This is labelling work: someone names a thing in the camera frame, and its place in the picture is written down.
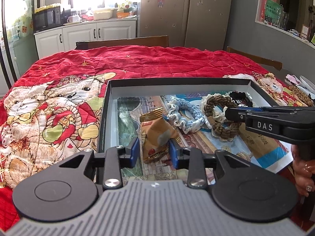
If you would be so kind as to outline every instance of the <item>black circular disc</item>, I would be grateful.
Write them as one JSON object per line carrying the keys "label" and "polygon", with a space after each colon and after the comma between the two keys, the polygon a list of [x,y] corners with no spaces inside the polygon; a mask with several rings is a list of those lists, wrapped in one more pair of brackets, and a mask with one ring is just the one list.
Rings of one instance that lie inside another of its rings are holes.
{"label": "black circular disc", "polygon": [[63,173],[49,169],[25,179],[13,191],[13,203],[22,217],[64,221],[84,213],[97,200],[95,184],[76,169],[63,168]]}
{"label": "black circular disc", "polygon": [[228,169],[212,186],[211,194],[226,213],[250,222],[283,219],[298,198],[289,180],[255,166]]}

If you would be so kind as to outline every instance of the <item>white cup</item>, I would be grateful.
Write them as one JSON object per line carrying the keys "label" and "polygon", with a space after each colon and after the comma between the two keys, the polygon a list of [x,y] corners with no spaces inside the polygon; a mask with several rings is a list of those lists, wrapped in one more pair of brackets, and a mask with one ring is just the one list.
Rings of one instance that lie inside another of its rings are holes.
{"label": "white cup", "polygon": [[81,18],[79,15],[73,15],[67,19],[68,23],[79,22],[79,21],[81,21]]}

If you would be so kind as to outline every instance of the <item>refrigerator sticker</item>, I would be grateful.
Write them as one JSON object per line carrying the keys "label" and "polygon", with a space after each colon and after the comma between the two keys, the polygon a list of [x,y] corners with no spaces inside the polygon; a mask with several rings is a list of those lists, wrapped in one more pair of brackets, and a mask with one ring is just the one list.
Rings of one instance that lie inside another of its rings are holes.
{"label": "refrigerator sticker", "polygon": [[157,6],[159,7],[159,8],[163,8],[163,6],[164,6],[164,0],[157,0]]}

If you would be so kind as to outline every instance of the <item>yellow bow tie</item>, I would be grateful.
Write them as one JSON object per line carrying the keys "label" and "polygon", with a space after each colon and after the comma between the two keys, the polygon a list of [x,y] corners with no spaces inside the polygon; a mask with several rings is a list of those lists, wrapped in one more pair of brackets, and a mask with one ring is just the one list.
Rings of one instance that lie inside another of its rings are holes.
{"label": "yellow bow tie", "polygon": [[27,123],[31,119],[32,114],[30,112],[18,114],[16,116],[9,116],[7,118],[7,124],[12,124],[13,122]]}

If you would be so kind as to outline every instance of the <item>orange snack wrapper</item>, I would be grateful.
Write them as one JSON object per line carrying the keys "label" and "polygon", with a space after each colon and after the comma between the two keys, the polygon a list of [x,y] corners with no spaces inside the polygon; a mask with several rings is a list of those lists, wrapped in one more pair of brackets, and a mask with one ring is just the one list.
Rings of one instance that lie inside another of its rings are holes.
{"label": "orange snack wrapper", "polygon": [[178,132],[163,118],[162,108],[140,116],[140,123],[144,163],[156,162],[168,153],[168,140],[177,139]]}

